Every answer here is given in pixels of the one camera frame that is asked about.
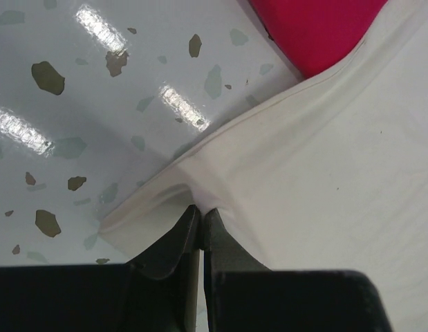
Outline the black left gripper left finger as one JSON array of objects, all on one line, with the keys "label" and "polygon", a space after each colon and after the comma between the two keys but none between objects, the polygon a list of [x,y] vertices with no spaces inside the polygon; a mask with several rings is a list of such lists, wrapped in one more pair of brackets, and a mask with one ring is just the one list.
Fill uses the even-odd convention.
[{"label": "black left gripper left finger", "polygon": [[0,267],[0,331],[193,331],[200,219],[123,264]]}]

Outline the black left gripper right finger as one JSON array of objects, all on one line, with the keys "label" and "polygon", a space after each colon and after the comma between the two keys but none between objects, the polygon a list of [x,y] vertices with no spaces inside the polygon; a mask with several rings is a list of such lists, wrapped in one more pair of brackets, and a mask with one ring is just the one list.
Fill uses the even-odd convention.
[{"label": "black left gripper right finger", "polygon": [[354,270],[270,270],[226,230],[218,210],[203,221],[204,292],[210,331],[388,331],[371,280]]}]

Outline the cream white t-shirt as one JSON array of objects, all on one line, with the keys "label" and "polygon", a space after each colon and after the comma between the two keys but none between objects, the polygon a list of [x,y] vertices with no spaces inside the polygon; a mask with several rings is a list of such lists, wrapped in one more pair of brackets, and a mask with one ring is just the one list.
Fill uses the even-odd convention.
[{"label": "cream white t-shirt", "polygon": [[366,273],[396,331],[428,331],[428,1],[388,1],[343,60],[177,157],[100,234],[135,256],[183,203],[269,268]]}]

